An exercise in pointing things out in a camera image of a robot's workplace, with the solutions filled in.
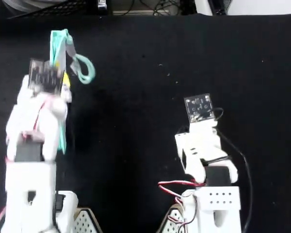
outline black fabric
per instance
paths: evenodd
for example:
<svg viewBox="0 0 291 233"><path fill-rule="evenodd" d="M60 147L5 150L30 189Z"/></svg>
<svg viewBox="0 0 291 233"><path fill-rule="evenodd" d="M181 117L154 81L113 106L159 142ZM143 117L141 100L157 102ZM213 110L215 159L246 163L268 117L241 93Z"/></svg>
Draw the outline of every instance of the black fabric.
<svg viewBox="0 0 291 233"><path fill-rule="evenodd" d="M174 140L188 124L183 98L202 93L224 108L219 129L251 165L249 232L291 232L291 16L0 22L0 210L6 121L30 58L47 59L50 30L64 28L97 77L89 85L72 77L75 151L70 144L59 159L57 178L104 232L157 230L173 203L157 182L185 179ZM243 161L223 148L239 170L244 219Z"/></svg>

